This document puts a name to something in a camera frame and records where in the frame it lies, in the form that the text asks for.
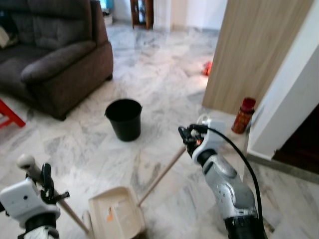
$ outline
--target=sofa leg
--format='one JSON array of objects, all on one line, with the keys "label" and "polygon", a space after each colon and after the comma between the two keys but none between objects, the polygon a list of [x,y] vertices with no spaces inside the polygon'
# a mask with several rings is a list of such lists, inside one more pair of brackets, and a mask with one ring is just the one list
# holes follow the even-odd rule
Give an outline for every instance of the sofa leg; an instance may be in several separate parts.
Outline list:
[{"label": "sofa leg", "polygon": [[113,74],[109,75],[105,80],[106,81],[111,81],[113,79]]},{"label": "sofa leg", "polygon": [[66,115],[63,115],[63,116],[59,116],[59,117],[54,117],[56,120],[59,120],[59,121],[65,121],[66,120]]}]

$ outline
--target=dustpan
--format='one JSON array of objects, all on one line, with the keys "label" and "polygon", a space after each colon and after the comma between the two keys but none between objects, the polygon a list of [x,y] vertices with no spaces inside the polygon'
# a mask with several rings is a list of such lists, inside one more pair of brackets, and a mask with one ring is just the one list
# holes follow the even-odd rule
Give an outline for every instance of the dustpan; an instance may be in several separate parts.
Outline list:
[{"label": "dustpan", "polygon": [[117,187],[89,200],[95,239],[131,239],[145,229],[138,199],[131,188]]}]

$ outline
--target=white marble tile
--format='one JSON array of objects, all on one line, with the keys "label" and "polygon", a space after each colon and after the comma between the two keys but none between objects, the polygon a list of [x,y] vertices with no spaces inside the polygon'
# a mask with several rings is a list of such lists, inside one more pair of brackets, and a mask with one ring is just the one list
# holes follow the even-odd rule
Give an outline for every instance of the white marble tile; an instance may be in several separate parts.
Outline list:
[{"label": "white marble tile", "polygon": [[[132,187],[140,198],[181,147],[178,126],[196,122],[201,114],[225,121],[226,135],[244,149],[246,136],[230,129],[235,116],[201,106],[207,84],[201,69],[213,58],[218,32],[191,29],[167,33],[132,30],[130,25],[120,24],[108,27],[107,32],[114,53],[113,80],[83,100],[65,121],[0,93],[27,122],[24,128],[10,125],[0,129],[0,189],[24,178],[15,160],[22,153],[31,153],[39,163],[52,165],[56,188],[70,192],[67,202],[78,215],[88,209],[90,197],[120,185]],[[143,106],[142,133],[133,142],[118,140],[104,116],[108,104],[124,97]],[[244,164],[234,150],[224,145],[221,151],[243,176]],[[296,235],[318,238],[318,186],[271,169],[257,167],[256,171],[264,216],[275,228],[274,236],[281,238],[283,229],[294,227],[299,230]],[[227,238],[201,168],[187,153],[142,209],[147,238]],[[61,238],[87,238],[64,212],[57,225]],[[4,232],[1,238],[14,238],[22,232],[5,215],[0,215],[0,231]]]}]

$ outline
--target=broom handle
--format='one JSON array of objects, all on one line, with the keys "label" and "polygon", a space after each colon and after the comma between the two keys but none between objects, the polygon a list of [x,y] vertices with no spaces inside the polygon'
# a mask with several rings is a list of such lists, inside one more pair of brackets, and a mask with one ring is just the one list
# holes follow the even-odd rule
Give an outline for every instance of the broom handle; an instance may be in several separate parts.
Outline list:
[{"label": "broom handle", "polygon": [[174,158],[171,160],[171,162],[168,164],[168,166],[165,168],[165,170],[157,177],[157,179],[151,184],[148,191],[145,193],[145,195],[140,199],[138,202],[138,207],[141,206],[142,202],[148,197],[148,195],[151,193],[151,191],[156,187],[156,185],[160,182],[160,180],[167,174],[167,172],[173,167],[173,165],[177,162],[177,160],[182,156],[182,154],[185,152],[186,148],[183,146],[180,148],[180,150],[177,152],[177,154],[174,156]]}]

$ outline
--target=white wall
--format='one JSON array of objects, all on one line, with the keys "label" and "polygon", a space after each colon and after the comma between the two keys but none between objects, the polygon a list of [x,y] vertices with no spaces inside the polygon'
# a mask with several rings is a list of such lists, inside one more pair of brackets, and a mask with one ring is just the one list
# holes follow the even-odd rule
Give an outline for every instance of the white wall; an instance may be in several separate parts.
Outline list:
[{"label": "white wall", "polygon": [[114,0],[113,18],[116,20],[131,21],[131,1]]},{"label": "white wall", "polygon": [[[220,30],[227,0],[154,0],[154,28],[198,27]],[[131,20],[130,0],[114,0],[116,20]]]},{"label": "white wall", "polygon": [[271,159],[319,103],[319,0],[315,0],[253,120],[248,152]]},{"label": "white wall", "polygon": [[173,26],[220,30],[226,5],[227,0],[173,0]]}]

